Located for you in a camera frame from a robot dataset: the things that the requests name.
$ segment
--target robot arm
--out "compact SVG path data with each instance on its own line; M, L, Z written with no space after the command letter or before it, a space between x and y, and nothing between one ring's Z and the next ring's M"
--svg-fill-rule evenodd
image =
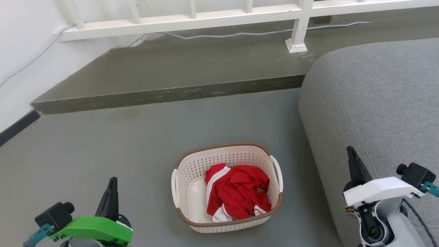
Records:
M55 242L66 240L61 247L73 247L73 242L78 242L76 240L79 239L80 246L84 246L84 241L89 241L87 246L99 247L125 247L131 242L131 224L119 214L116 177L110 179L95 216L79 216L73 219L70 214L74 210L70 202L58 202L35 217L40 229L29 237L23 247L35 247L46 236Z
M411 163L398 166L396 177L372 180L353 147L347 148L351 181L343 196L346 212L358 219L363 246L423 247L421 238L403 214L399 213L402 196L420 198L426 193L439 197L433 185L436 175Z

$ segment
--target red clothing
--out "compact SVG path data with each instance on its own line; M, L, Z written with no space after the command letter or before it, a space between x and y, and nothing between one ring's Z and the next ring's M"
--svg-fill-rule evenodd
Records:
M258 167L225 163L206 171L207 213L215 222L244 219L271 210L266 191L269 178Z

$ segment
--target basket handle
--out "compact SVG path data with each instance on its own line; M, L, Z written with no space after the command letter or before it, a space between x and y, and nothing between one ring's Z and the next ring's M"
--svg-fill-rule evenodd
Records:
M284 190L284 179L282 178L281 167L279 166L279 163L277 162L276 158L273 157L273 155L270 155L270 159L273 162L274 168L276 169L277 186L279 187L279 192L283 192L283 190Z
M177 169L174 169L172 171L172 177L171 177L171 190L172 190L172 200L174 200L175 208L179 208L179 196L178 196L178 176L177 176Z

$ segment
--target sofa cushion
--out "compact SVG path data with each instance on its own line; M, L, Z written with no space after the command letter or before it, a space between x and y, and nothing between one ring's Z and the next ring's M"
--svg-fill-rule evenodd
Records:
M360 244L345 216L353 146L373 178L415 162L439 175L439 39L348 47L321 57L303 82L299 110L329 207L346 247ZM439 199L409 199L439 240ZM427 246L431 240L409 210Z

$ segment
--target gray cable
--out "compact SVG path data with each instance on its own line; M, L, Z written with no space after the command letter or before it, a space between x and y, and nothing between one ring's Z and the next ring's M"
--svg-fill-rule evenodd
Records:
M309 28L307 28L307 30L322 29L322 28L334 28L334 27L347 27L347 26L352 26L352 25L362 24L362 23L370 23L370 22L354 22L354 23L343 24L343 25L326 25L326 26L318 26L318 27L309 27ZM59 38L59 36L62 34L62 32L64 32L65 30L67 30L69 28L72 28L74 26L76 26L76 24L68 25L68 26L64 27L63 29L61 29L57 33L57 35L53 39L53 41L42 52L40 52L26 66L24 66L23 68L19 69L17 72L11 74L10 76L6 77L6 79L2 83L0 83L0 87L2 87L10 78L12 78L16 74L20 73L21 71L26 69L29 65L31 65L33 62L35 62L37 59L39 59L55 43L55 41ZM177 35L177 34L173 34L173 33L168 33L168 32L161 32L161 33L162 34L166 34L166 35L171 35L171 36L174 36L174 37L177 37L177 38L185 39L185 40L190 40L190 39L195 39L195 38L228 38L228 37L234 37L234 36L239 36L239 35L261 36L261 35L268 35L268 34L275 34L275 33L285 33L285 32L291 32L291 31L293 31L293 30L292 29L287 29L287 30L274 31L274 32L266 32L266 33L235 33L235 34L229 34L229 35L197 35L197 36L191 36L191 37L183 37L183 36L180 36L180 35Z
M357 24L363 24L363 23L370 23L370 22L353 22L349 24L340 24L340 25L326 25L326 26L317 26L317 27L309 27L306 30L314 30L314 29L322 29L322 28L334 28L334 27L347 27ZM266 33L234 33L234 34L228 34L228 35L196 35L191 37L184 37L177 34L169 33L169 32L161 32L162 34L171 35L177 38L181 38L184 40L191 40L196 38L228 38L228 37L234 37L239 35L251 35L251 36L261 36L261 35L268 35L268 34L275 34L275 33L286 33L291 32L292 29L287 30L281 30L281 31L273 31L273 32L266 32Z
M424 227L425 231L427 232L427 235L431 238L433 246L434 247L438 247L438 244L436 243L435 238L433 237L432 233L430 232L430 230L427 227L427 224L425 224L425 222L422 220L421 216L416 212L416 210L414 209L414 207L404 198L402 197L403 202L405 202L407 204L407 206L413 211L413 214L417 217L417 219L419 220L419 222L421 223L421 225Z
M6 77L6 80L4 80L2 83L0 83L0 87L3 86L10 78L12 78L13 76L15 76L16 74L20 73L22 70L26 69L29 65L31 65L33 62L35 62L37 59L39 59L41 57L41 55L43 55L54 43L55 41L59 38L59 36L62 34L62 32L64 32L65 30L72 28L76 26L76 24L73 25L68 25L66 27L64 27L63 29L59 30L59 32L57 33L56 37L53 39L53 41L42 51L40 52L30 63L28 63L26 66L24 66L23 68L19 69L17 72L11 74L10 76Z

